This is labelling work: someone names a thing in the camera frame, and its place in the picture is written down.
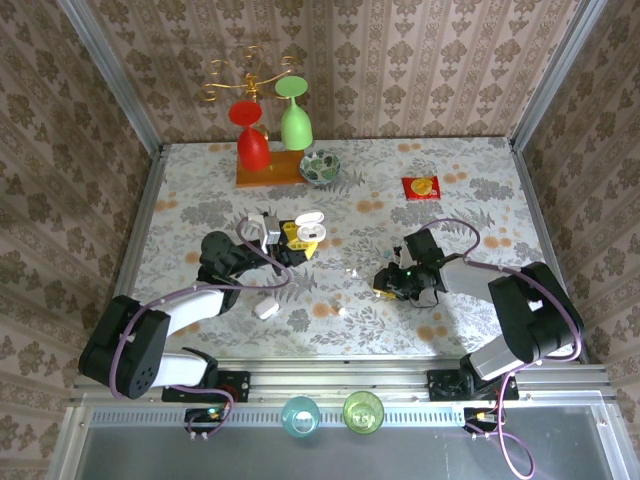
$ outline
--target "small bowl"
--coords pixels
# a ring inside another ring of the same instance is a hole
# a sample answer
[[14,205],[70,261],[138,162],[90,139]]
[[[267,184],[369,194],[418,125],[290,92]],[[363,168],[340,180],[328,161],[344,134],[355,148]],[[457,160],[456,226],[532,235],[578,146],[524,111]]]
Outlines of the small bowl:
[[340,159],[324,150],[311,152],[300,160],[300,173],[312,185],[327,185],[340,173]]

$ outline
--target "floral tablecloth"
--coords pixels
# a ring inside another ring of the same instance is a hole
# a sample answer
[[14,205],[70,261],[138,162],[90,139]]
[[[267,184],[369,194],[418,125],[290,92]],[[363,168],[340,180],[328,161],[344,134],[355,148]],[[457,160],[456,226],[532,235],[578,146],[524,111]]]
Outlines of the floral tablecloth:
[[[498,335],[489,303],[444,295],[437,307],[419,309],[376,298],[369,285],[393,246],[435,218],[475,225],[483,237],[472,254],[477,260],[523,265],[542,259],[505,139],[332,140],[310,150],[320,148],[341,159],[333,184],[238,189],[235,144],[172,145],[136,280],[141,301],[190,285],[202,238],[222,230],[237,241],[235,226],[249,212],[286,220],[320,209],[328,236],[311,261],[293,270],[294,283],[274,294],[281,305],[277,315],[258,319],[251,310],[266,293],[243,292],[231,311],[176,332],[168,346],[243,358],[460,356]],[[425,175],[438,175],[442,199],[406,201],[401,177]],[[433,232],[445,254],[473,242],[463,227],[439,225]],[[352,269],[355,277],[347,271]],[[241,281],[280,282],[270,267],[245,273]],[[343,316],[340,307],[346,308]]]

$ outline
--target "teal glass cup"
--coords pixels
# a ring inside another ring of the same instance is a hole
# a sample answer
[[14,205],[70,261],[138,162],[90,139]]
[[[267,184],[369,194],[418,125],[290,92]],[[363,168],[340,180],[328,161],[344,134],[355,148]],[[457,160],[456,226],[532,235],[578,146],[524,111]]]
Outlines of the teal glass cup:
[[292,437],[308,437],[318,428],[320,409],[309,397],[294,397],[284,405],[280,420]]

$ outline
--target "beige wallpaper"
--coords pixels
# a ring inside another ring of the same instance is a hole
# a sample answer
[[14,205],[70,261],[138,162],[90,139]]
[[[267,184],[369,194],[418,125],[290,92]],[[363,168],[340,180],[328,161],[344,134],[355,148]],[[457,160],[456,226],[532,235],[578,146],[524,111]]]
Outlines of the beige wallpaper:
[[[233,140],[231,94],[202,102],[207,61],[299,59],[316,138],[506,135],[576,0],[91,0],[162,141]],[[272,132],[286,105],[264,102]]]
[[525,159],[640,452],[640,2],[609,0]]
[[56,2],[0,2],[0,478],[40,479],[148,158]]

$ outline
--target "wine glass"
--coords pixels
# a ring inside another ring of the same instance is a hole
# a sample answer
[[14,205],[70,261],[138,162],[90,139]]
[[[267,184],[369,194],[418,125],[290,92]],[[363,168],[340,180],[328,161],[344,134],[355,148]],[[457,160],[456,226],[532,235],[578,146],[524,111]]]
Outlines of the wine glass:
[[229,119],[244,127],[244,131],[238,137],[238,156],[240,164],[247,170],[262,170],[271,163],[271,152],[264,134],[251,128],[261,116],[260,105],[248,100],[235,103],[229,109]]
[[309,85],[304,78],[294,75],[281,78],[276,83],[278,95],[291,99],[291,105],[284,112],[280,121],[282,143],[289,150],[304,150],[313,142],[309,115],[296,104],[296,97],[306,92],[308,87]]

